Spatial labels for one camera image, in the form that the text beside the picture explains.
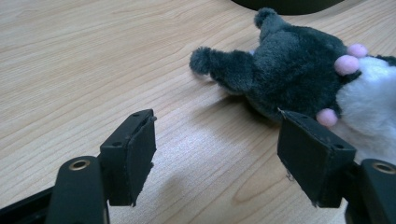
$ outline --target plush toy ear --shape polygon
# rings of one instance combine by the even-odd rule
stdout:
[[[254,24],[257,28],[261,29],[264,20],[270,16],[277,16],[277,13],[269,7],[264,7],[259,10],[259,13],[257,13],[256,17],[254,18]]]
[[[278,30],[281,25],[288,24],[283,21],[283,19],[279,15],[277,15],[277,13],[273,9],[269,7],[264,7],[260,9],[256,17],[254,18],[254,24],[257,28],[261,29],[264,23],[266,25],[265,28],[272,31]]]

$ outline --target plush toy paw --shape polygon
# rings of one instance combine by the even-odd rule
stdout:
[[[362,44],[354,44],[347,48],[347,55],[339,57],[334,63],[334,69],[340,76],[354,74],[359,70],[359,58],[367,56],[368,50]],[[322,109],[317,113],[317,121],[326,127],[334,126],[337,115],[332,109]]]
[[[326,108],[318,112],[317,121],[325,127],[332,127],[337,123],[338,118],[334,110]]]
[[[196,49],[190,58],[190,68],[197,75],[207,75],[210,72],[210,48]]]
[[[367,56],[368,50],[362,44],[354,44],[347,48],[348,55],[339,57],[334,63],[334,69],[340,76],[355,73],[359,69],[359,60]]]

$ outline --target wooden table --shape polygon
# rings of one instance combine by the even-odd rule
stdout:
[[[394,0],[346,0],[284,19],[396,55],[395,12]],[[279,127],[188,67],[199,46],[256,48],[255,13],[229,0],[0,1],[0,207],[153,108],[155,166],[112,223],[343,223],[344,208],[313,207],[286,178]]]

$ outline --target white fur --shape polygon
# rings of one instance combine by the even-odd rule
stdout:
[[[396,67],[373,57],[359,66],[362,74],[337,93],[342,114],[331,130],[358,150],[356,162],[396,164]]]

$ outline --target plush toy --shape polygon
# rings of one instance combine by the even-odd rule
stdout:
[[[396,164],[396,58],[347,48],[335,36],[283,21],[270,8],[254,19],[260,45],[251,52],[198,48],[190,68],[230,94],[244,95],[265,117],[305,114],[358,149],[355,161]]]

